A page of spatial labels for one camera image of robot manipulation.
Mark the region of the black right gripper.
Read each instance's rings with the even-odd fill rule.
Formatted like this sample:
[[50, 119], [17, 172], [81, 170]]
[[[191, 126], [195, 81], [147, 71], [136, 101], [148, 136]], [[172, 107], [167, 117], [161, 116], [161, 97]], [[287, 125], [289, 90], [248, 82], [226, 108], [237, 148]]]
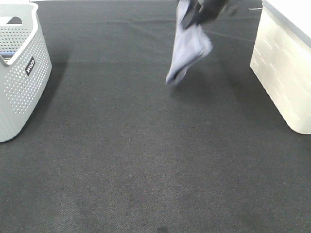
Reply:
[[186, 12], [182, 19], [183, 28], [215, 20], [228, 3], [229, 0], [199, 0], [197, 8]]

